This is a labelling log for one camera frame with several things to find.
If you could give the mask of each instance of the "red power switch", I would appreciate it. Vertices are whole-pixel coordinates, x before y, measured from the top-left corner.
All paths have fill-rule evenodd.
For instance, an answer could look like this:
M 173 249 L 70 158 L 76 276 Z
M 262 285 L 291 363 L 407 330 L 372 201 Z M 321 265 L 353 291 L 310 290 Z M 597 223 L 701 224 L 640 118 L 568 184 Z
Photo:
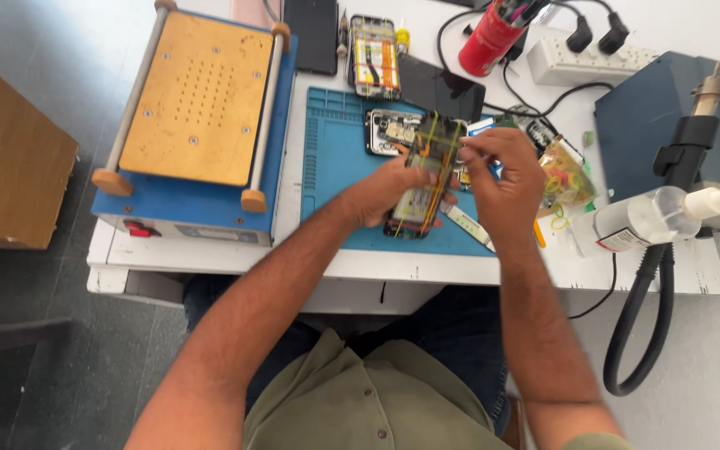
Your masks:
M 137 238 L 150 238 L 152 236 L 160 236 L 160 233 L 158 233 L 158 231 L 154 228 L 149 228 L 143 223 L 135 220 L 125 220 L 124 227 L 130 231 L 130 236 L 135 236 Z
M 130 230 L 130 236 L 138 238 L 148 238 L 152 236 L 151 230 Z
M 132 220 L 125 220 L 124 221 L 124 227 L 127 230 L 142 230 L 143 224 L 140 222 L 134 222 Z

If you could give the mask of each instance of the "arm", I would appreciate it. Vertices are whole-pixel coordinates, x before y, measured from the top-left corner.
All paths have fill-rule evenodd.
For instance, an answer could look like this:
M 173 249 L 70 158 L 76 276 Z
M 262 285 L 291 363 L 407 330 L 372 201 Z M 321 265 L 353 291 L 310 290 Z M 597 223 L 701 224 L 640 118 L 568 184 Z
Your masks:
M 532 235 L 545 175 L 520 130 L 494 128 L 466 138 L 479 222 L 502 263 L 502 340 L 536 444 L 560 448 L 575 436 L 622 435 L 599 394 L 585 353 L 565 317 Z M 496 182 L 491 159 L 505 166 Z
M 205 314 L 125 448 L 240 448 L 246 388 L 343 241 L 378 225 L 406 189 L 429 181 L 395 158 L 302 223 Z

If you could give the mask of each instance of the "lcd separator machine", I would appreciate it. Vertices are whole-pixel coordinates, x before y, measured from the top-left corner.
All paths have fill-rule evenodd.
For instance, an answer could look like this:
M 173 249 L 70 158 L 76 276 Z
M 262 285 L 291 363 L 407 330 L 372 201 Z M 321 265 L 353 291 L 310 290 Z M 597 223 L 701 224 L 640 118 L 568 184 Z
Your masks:
M 653 170 L 655 155 L 670 141 L 679 118 L 690 113 L 691 88 L 713 73 L 715 63 L 666 52 L 596 101 L 596 127 L 607 187 L 612 189 L 611 203 L 663 185 L 663 177 Z M 720 118 L 720 103 L 715 116 Z M 720 128 L 693 190 L 707 187 L 720 188 Z M 720 216 L 703 221 L 702 227 L 720 230 Z
M 270 246 L 297 39 L 155 2 L 91 212 L 151 238 Z

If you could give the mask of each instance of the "jeans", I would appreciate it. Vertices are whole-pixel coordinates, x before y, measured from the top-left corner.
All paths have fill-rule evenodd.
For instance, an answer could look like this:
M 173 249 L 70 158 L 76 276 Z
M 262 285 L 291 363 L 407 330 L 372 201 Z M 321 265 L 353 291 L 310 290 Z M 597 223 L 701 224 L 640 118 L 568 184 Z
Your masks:
M 189 332 L 236 278 L 196 275 L 188 282 L 184 304 Z M 291 323 L 249 384 L 246 414 L 274 377 L 309 352 L 320 336 L 310 325 L 298 320 Z M 446 286 L 412 315 L 376 332 L 350 336 L 346 347 L 365 358 L 385 342 L 400 339 L 418 345 L 460 378 L 485 408 L 496 435 L 504 433 L 510 402 L 505 394 L 507 365 L 497 287 Z

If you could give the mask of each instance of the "power strip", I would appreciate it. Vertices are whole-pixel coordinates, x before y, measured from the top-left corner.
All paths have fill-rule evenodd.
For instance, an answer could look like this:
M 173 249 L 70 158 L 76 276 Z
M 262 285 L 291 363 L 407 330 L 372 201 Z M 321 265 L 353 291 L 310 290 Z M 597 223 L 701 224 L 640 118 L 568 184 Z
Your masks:
M 579 86 L 605 82 L 617 85 L 655 60 L 652 49 L 624 44 L 613 55 L 599 51 L 595 42 L 582 53 L 565 45 L 565 37 L 541 37 L 527 54 L 535 84 Z

